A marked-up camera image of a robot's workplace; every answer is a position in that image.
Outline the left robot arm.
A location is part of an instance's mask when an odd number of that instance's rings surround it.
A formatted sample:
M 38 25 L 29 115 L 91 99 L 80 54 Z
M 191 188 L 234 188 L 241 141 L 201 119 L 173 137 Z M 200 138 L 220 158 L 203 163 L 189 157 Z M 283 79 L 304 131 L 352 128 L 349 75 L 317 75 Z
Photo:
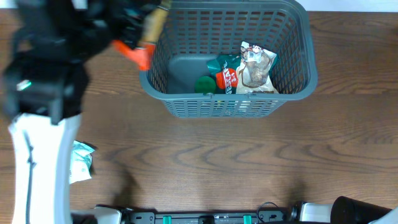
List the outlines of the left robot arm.
M 89 84 L 85 63 L 115 40 L 144 37 L 160 1 L 18 0 L 22 27 L 3 75 L 16 165 L 14 223 L 72 223 L 70 160 Z

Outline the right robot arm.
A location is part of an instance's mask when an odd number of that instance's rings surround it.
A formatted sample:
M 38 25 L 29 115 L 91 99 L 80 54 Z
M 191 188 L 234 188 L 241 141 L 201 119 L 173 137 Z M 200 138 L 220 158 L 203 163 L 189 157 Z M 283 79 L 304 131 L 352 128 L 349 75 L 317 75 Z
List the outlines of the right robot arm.
M 287 213 L 287 221 L 295 223 L 397 224 L 397 209 L 340 196 L 332 204 L 300 201 Z

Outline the brown white snack bag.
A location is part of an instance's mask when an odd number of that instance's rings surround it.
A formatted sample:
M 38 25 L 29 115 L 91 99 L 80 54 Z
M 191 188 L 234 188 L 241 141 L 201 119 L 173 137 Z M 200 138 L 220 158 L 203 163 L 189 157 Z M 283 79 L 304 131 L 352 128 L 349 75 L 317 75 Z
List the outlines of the brown white snack bag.
M 258 45 L 241 42 L 241 63 L 238 67 L 237 94 L 276 93 L 270 72 L 277 54 Z

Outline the green lid jar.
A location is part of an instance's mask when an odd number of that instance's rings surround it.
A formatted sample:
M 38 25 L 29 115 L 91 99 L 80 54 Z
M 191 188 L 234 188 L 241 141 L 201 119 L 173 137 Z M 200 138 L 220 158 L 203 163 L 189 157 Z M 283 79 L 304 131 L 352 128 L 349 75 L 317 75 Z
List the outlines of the green lid jar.
M 195 93 L 216 93 L 216 82 L 212 77 L 202 76 L 196 80 L 194 90 Z

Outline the green Nescafe bag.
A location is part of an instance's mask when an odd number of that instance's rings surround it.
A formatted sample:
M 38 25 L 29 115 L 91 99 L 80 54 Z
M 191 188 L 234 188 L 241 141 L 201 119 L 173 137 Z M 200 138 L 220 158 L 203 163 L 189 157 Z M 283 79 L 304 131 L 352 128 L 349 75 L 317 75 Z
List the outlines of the green Nescafe bag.
M 215 80 L 217 94 L 276 93 L 269 77 L 265 84 L 256 87 L 243 85 L 243 75 L 248 73 L 238 54 L 219 55 L 206 63 L 211 77 Z

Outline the red spaghetti packet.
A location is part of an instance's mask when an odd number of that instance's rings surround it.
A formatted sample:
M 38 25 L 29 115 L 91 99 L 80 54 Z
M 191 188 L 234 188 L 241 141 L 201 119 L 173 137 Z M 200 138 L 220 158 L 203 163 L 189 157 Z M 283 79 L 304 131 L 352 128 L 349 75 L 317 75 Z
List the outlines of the red spaghetti packet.
M 130 24 L 113 41 L 115 49 L 133 61 L 140 71 L 148 71 L 160 38 L 171 0 L 152 1 L 137 9 L 126 9 Z

